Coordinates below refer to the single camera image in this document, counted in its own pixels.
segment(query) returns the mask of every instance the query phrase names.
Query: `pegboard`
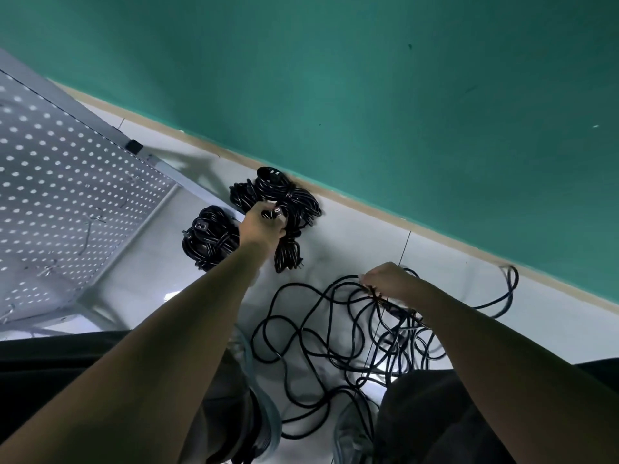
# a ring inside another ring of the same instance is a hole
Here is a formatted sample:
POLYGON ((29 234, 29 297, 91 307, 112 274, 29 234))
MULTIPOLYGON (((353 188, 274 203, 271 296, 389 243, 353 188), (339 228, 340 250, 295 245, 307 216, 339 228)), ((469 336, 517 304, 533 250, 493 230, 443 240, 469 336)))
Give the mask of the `pegboard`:
POLYGON ((173 186, 0 70, 0 323, 71 303, 173 186))

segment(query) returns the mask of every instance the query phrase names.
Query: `hand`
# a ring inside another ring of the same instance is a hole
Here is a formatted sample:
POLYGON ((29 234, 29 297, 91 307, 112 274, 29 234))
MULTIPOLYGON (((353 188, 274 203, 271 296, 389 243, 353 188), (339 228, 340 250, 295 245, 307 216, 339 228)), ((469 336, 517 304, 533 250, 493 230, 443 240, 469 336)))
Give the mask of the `hand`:
POLYGON ((238 226, 240 246, 255 244, 270 253, 275 250, 279 239, 286 234, 283 216, 275 219, 264 218, 264 210, 273 210, 275 205, 267 202, 257 202, 245 215, 243 223, 238 226))
POLYGON ((424 283, 393 262, 386 262, 361 275, 360 282, 373 286, 383 296, 394 297, 406 304, 413 303, 415 287, 424 283))

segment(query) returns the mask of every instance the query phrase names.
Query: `shoe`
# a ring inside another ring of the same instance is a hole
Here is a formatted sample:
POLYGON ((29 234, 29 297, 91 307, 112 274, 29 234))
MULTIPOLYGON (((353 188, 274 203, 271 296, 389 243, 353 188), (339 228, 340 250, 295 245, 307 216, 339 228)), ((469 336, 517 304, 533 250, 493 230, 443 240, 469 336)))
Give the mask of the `shoe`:
POLYGON ((337 418, 336 428, 333 431, 333 462, 334 464, 369 464, 372 462, 372 440, 363 428, 364 420, 369 423, 373 417, 368 416, 362 399, 357 404, 351 402, 337 418), (363 419, 357 410, 358 405, 363 419))
POLYGON ((254 404, 257 404, 260 410, 261 424, 255 440, 254 460, 264 461, 272 456, 279 446, 282 437, 282 416, 271 398, 258 385, 250 343, 238 326, 235 326, 228 340, 228 351, 241 366, 253 393, 254 404))

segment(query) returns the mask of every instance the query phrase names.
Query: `white tile floor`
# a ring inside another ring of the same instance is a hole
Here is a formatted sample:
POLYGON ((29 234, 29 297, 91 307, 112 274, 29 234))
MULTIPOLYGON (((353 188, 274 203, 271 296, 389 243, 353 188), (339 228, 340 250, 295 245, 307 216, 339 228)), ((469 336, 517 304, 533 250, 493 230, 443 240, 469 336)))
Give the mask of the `white tile floor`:
MULTIPOLYGON (((107 113, 100 116, 120 127, 128 137, 155 149, 161 158, 225 200, 230 184, 255 176, 254 171, 244 166, 123 121, 120 117, 107 113)), ((244 298, 238 323, 247 334, 262 320, 280 285, 303 281, 325 288, 339 276, 362 273, 388 260, 401 260, 422 278, 469 304, 481 304, 505 291, 501 272, 491 264, 409 234, 339 203, 324 198, 319 198, 319 201, 324 216, 314 227, 304 230, 299 239, 304 267, 278 275, 271 266, 265 266, 244 298)), ((199 199, 185 190, 177 190, 97 286, 86 294, 84 302, 111 309, 127 326, 134 327, 163 303, 167 293, 184 288, 200 276, 201 273, 182 252, 181 232, 189 227, 203 206, 199 199)), ((315 298, 302 289, 291 289, 279 300, 276 311, 300 320, 315 298)), ((350 323, 346 321, 343 310, 339 314, 334 329, 345 344, 344 338, 350 337, 350 323)), ((324 330, 325 315, 325 310, 317 314, 312 327, 324 330)), ((526 278, 521 279, 517 288, 512 310, 501 320, 571 362, 619 356, 619 342, 616 341, 619 338, 619 316, 526 278)), ((273 329, 274 343, 282 344, 288 337, 286 332, 285 328, 273 329)), ((298 351, 291 353, 290 363, 295 393, 316 393, 317 386, 305 381, 307 368, 298 351)), ((435 367, 449 367, 449 361, 444 360, 435 367)), ((341 376, 328 365, 321 368, 331 385, 341 381, 341 376)), ((261 384, 284 415, 295 413, 287 409, 283 396, 282 367, 261 366, 258 373, 261 384)), ((384 390, 369 387, 368 392, 380 398, 384 390)), ((337 402, 331 419, 314 435, 300 441, 282 440, 269 462, 331 462, 333 415, 345 403, 345 400, 337 402)), ((301 431, 307 426, 303 423, 286 430, 301 431)))

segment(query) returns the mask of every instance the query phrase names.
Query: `wooden baseboard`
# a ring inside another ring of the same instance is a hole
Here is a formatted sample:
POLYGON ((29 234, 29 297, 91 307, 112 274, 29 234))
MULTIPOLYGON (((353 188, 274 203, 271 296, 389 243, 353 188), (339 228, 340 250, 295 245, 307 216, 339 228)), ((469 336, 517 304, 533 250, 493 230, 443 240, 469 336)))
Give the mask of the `wooden baseboard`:
MULTIPOLYGON (((259 161, 256 161, 255 159, 247 158, 246 156, 239 155, 237 153, 234 153, 233 151, 226 150, 225 148, 215 145, 207 140, 193 137, 181 130, 176 130, 176 129, 173 129, 172 127, 168 127, 167 125, 160 124, 157 121, 147 119, 146 117, 136 114, 135 112, 131 112, 126 109, 114 106, 108 102, 99 100, 97 98, 94 98, 93 96, 89 96, 88 94, 84 92, 77 91, 73 88, 69 88, 67 86, 64 86, 58 83, 57 85, 60 88, 62 88, 64 91, 69 93, 71 96, 73 96, 78 101, 84 102, 86 104, 89 104, 90 106, 94 106, 103 111, 110 112, 117 116, 123 117, 124 119, 127 119, 128 121, 135 122, 136 124, 139 124, 139 125, 143 125, 144 127, 147 127, 151 130, 164 133, 165 135, 169 137, 173 137, 177 140, 183 141, 185 143, 189 143, 190 145, 201 148, 205 151, 208 151, 209 153, 220 156, 221 158, 225 158, 230 161, 243 164, 244 166, 247 166, 248 168, 251 168, 251 169, 258 169, 260 166, 264 165, 263 163, 260 163, 259 161)), ((416 223, 407 221, 404 218, 398 218, 394 215, 391 215, 390 213, 387 213, 386 211, 378 210, 377 208, 358 202, 352 198, 345 197, 344 195, 338 194, 337 192, 333 190, 325 189, 324 187, 321 187, 312 182, 307 182, 306 180, 299 178, 298 176, 293 176, 293 177, 295 181, 297 181, 301 186, 305 187, 313 194, 321 195, 323 197, 329 198, 347 207, 350 207, 354 210, 365 213, 366 215, 369 215, 371 217, 375 217, 378 219, 382 219, 383 221, 391 223, 392 225, 402 227, 408 231, 419 234, 423 237, 427 237, 428 239, 432 241, 439 242, 440 244, 444 244, 447 247, 451 247, 453 249, 459 250, 472 257, 476 257, 486 262, 490 262, 491 264, 498 265, 498 266, 515 265, 522 276, 530 278, 531 280, 535 280, 539 283, 542 283, 543 285, 549 286, 550 288, 554 288, 559 291, 562 291, 566 293, 567 295, 573 296, 574 298, 577 298, 586 303, 591 303, 603 309, 611 311, 615 314, 619 314, 619 305, 611 301, 608 301, 604 298, 592 295, 591 293, 588 293, 580 288, 576 288, 571 285, 568 285, 567 283, 557 280, 555 278, 552 278, 551 276, 546 275, 544 273, 536 272, 535 270, 532 270, 529 267, 517 265, 503 258, 493 256, 492 254, 488 252, 477 249, 476 247, 470 246, 463 242, 456 241, 455 239, 444 236, 443 234, 437 233, 436 231, 432 231, 431 229, 428 229, 421 225, 417 225, 416 223)))

